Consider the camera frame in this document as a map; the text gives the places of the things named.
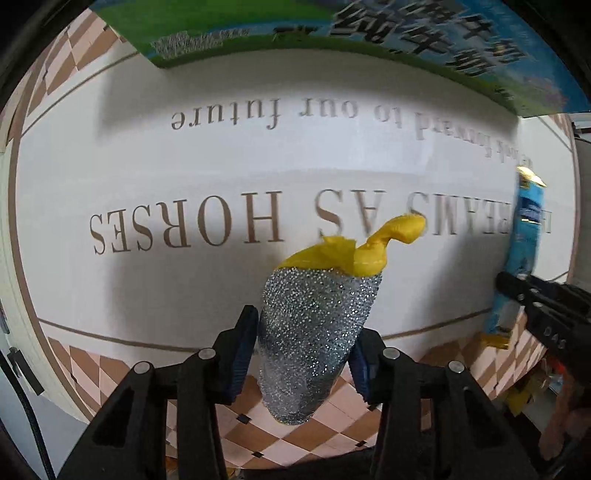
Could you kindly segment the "open cardboard box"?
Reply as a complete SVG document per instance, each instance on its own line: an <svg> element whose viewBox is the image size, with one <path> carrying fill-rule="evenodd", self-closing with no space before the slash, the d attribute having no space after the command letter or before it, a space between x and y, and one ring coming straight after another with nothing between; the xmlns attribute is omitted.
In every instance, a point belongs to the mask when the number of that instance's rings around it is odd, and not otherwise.
<svg viewBox="0 0 591 480"><path fill-rule="evenodd" d="M159 68L271 49L398 61L522 116L586 113L590 95L502 1L95 1L90 10Z"/></svg>

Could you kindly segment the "silver sparkly yellow scrubber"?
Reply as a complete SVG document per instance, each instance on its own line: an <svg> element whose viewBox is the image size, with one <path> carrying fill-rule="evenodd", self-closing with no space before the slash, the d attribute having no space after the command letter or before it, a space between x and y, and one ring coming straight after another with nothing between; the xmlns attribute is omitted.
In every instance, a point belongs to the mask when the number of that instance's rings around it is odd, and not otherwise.
<svg viewBox="0 0 591 480"><path fill-rule="evenodd" d="M259 389L277 422L301 425L331 393L372 312L391 241L415 242L420 214L387 221L363 245L328 236L294 253L263 286Z"/></svg>

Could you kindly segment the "blue snack packet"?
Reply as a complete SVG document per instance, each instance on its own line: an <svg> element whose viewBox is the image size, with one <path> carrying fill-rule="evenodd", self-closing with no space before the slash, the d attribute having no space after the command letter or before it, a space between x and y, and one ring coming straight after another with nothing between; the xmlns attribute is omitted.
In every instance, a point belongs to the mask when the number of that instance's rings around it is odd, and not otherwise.
<svg viewBox="0 0 591 480"><path fill-rule="evenodd" d="M546 184L528 167L519 166L517 171L513 224L502 273L525 280L532 274L536 263ZM509 347L520 307L517 294L505 294L495 286L492 309L481 333L484 345L498 349Z"/></svg>

